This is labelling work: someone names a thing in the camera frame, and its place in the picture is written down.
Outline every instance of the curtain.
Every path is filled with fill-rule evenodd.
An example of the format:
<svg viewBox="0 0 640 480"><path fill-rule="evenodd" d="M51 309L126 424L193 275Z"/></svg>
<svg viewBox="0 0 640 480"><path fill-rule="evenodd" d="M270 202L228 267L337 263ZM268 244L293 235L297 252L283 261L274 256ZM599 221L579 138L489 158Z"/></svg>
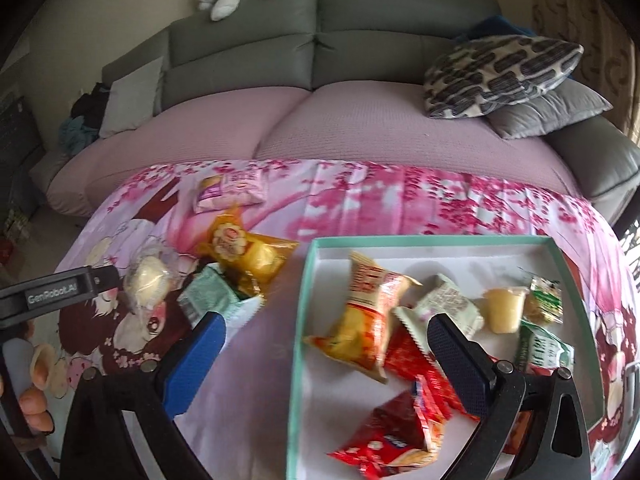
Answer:
<svg viewBox="0 0 640 480"><path fill-rule="evenodd" d="M613 105L603 115L640 146L640 50L610 7L603 0L533 0L533 27L584 47L573 78Z"/></svg>

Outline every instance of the anime print blanket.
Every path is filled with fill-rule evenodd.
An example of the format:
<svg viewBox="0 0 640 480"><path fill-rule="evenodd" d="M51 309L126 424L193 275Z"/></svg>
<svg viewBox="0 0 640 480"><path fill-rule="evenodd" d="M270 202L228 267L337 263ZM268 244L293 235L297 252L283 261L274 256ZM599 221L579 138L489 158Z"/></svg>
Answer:
<svg viewBox="0 0 640 480"><path fill-rule="evenodd" d="M110 262L123 275L131 255L154 240L181 253L186 276L196 264L191 251L217 214L193 214L197 182L213 172L247 168L264 171L269 195L267 202L244 209L245 227L301 245L284 267L269 304L215 361L189 411L176 418L214 478L284 477L290 359L308 242L322 236L390 234L539 234L556 241L583 294L600 355L606 414L590 431L593 475L612 478L620 445L622 372L636 359L638 303L616 237L586 200L498 178L367 162L153 166L105 200L58 271ZM115 290L38 319L35 342L53 343L63 370L49 399L56 422L49 438L53 455L60 452L82 370L92 365L107 374L127 370L147 358L161 358L187 333L178 294L170 293L145 322L136 319L126 296Z"/></svg>

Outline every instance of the gray sofa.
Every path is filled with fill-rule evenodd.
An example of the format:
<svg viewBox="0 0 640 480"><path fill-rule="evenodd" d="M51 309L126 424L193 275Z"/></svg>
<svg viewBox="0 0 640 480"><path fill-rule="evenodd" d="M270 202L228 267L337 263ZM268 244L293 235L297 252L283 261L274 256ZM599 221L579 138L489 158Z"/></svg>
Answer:
<svg viewBox="0 0 640 480"><path fill-rule="evenodd" d="M162 57L165 111L76 156L49 202L91 214L150 164L340 158L581 195L613 223L640 182L640 150L604 118L507 141L482 118L423 115L425 70L452 38L495 14L495 0L243 0L221 22L206 12L178 20L102 71L110 84Z"/></svg>

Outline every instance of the snack packet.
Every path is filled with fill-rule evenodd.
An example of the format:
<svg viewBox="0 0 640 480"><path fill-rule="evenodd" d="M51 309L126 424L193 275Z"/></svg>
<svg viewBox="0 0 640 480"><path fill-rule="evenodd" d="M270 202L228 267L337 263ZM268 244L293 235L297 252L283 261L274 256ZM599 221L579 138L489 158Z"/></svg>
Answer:
<svg viewBox="0 0 640 480"><path fill-rule="evenodd" d="M266 182L261 170L234 171L208 176L200 181L193 211L203 213L231 206L260 204L266 200Z"/></svg>
<svg viewBox="0 0 640 480"><path fill-rule="evenodd" d="M388 316L411 285L420 283L352 252L351 285L342 317L327 336L308 336L305 342L386 383L383 363L390 336Z"/></svg>
<svg viewBox="0 0 640 480"><path fill-rule="evenodd" d="M443 274L436 276L436 287L428 292L414 308L398 306L393 309L407 328L422 353L430 352L427 342L427 325L436 314L447 314L466 338L471 338L484 325L484 319L471 300Z"/></svg>
<svg viewBox="0 0 640 480"><path fill-rule="evenodd" d="M207 242L198 244L196 252L216 260L225 274L237 271L238 289L254 296L252 280L264 294L297 246L292 240L245 231L235 206L216 217L207 231Z"/></svg>
<svg viewBox="0 0 640 480"><path fill-rule="evenodd" d="M561 366L574 371L574 347L560 341L551 332L526 319L520 325L515 367L526 372L527 365L554 369Z"/></svg>
<svg viewBox="0 0 640 480"><path fill-rule="evenodd" d="M526 372L527 374L538 376L550 376L554 371L549 368L543 368L542 366L527 365ZM513 427L511 428L511 433L509 433L507 443L504 445L504 449L502 450L504 453L510 455L518 454L520 446L522 446L524 441L524 436L527 433L531 416L532 412L520 412L518 414L515 422L513 423Z"/></svg>
<svg viewBox="0 0 640 480"><path fill-rule="evenodd" d="M424 376L434 401L447 420L452 416L451 410L456 410L476 422L479 420L466 412L433 354L425 356L403 325L391 336L386 350L385 368L409 381L415 380L417 376Z"/></svg>
<svg viewBox="0 0 640 480"><path fill-rule="evenodd" d="M441 416L426 380L418 376L410 390L373 410L329 456L356 466L367 480L424 467L438 458L444 436Z"/></svg>
<svg viewBox="0 0 640 480"><path fill-rule="evenodd" d="M226 282L219 264L209 264L178 296L178 304L194 328L207 312L225 319L227 344L262 305L262 298L244 299Z"/></svg>
<svg viewBox="0 0 640 480"><path fill-rule="evenodd" d="M524 303L524 317L538 325L562 323L560 282L534 276Z"/></svg>

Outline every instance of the plastic-wrapped bun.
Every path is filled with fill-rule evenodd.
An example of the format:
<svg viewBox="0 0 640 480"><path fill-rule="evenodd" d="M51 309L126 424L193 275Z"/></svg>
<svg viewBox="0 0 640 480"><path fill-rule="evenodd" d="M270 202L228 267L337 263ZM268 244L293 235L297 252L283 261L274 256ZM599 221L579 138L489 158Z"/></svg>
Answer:
<svg viewBox="0 0 640 480"><path fill-rule="evenodd" d="M161 303L178 279L178 253L162 244L142 247L129 265L124 290L132 307L152 309Z"/></svg>

